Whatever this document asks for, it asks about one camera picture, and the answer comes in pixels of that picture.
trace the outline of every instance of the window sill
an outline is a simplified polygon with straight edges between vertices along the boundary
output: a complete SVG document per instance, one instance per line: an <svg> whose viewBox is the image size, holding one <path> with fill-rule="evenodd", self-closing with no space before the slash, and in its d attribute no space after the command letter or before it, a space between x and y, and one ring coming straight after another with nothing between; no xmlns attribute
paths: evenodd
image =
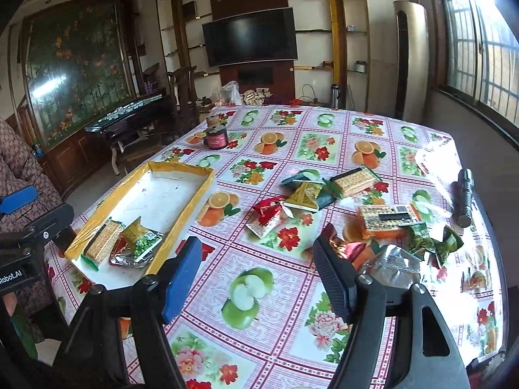
<svg viewBox="0 0 519 389"><path fill-rule="evenodd" d="M519 151L519 127L507 120L500 113L487 107L483 103L479 103L477 107L468 104L457 96L449 92L445 87L435 88L438 92L459 103L472 113L476 114L490 127L497 131L508 143L510 143L517 151Z"/></svg>

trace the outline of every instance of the television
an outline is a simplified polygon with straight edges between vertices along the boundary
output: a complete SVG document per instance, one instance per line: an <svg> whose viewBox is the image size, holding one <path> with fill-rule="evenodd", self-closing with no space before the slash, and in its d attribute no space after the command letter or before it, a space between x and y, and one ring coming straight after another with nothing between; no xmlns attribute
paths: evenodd
<svg viewBox="0 0 519 389"><path fill-rule="evenodd" d="M211 67L297 60L292 8L240 14L206 23L202 28Z"/></svg>

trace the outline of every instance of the window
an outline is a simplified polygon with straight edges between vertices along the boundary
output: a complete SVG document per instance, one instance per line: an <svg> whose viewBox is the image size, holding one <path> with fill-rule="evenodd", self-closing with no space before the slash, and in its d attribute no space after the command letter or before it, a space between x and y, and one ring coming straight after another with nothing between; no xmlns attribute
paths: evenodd
<svg viewBox="0 0 519 389"><path fill-rule="evenodd" d="M494 0L443 0L447 87L519 126L519 43Z"/></svg>

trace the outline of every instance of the cardboard tray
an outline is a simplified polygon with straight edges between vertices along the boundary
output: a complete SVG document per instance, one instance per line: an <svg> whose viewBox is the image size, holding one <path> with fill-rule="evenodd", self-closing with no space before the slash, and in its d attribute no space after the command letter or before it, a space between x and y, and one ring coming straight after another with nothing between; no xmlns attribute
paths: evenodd
<svg viewBox="0 0 519 389"><path fill-rule="evenodd" d="M65 257L95 284L107 289L133 285L146 274L157 273L175 250L214 188L214 171L179 162L148 162L134 170L103 201L82 227ZM99 270L81 254L106 219L128 226L138 217L142 226L164 233L152 262L141 269L113 266L107 256Z"/></svg>

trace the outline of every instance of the tv screen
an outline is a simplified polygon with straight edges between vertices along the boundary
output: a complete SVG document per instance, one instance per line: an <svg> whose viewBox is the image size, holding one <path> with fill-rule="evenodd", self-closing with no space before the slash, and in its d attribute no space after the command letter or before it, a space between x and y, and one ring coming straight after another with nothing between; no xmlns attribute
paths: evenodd
<svg viewBox="0 0 519 389"><path fill-rule="evenodd" d="M253 61L297 60L291 8L241 14L202 27L211 67Z"/></svg>

